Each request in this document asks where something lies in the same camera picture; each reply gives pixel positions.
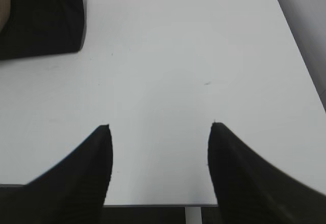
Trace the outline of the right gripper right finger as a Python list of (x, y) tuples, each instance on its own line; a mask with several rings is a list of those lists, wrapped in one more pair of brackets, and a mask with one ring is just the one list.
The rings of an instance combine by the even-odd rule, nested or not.
[(325, 195), (282, 172), (214, 122), (208, 168), (224, 223), (325, 223)]

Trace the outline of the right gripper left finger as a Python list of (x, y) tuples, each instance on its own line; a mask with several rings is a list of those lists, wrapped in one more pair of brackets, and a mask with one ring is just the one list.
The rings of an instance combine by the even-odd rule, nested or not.
[(113, 168), (112, 135), (97, 127), (61, 162), (1, 198), (1, 223), (100, 223)]

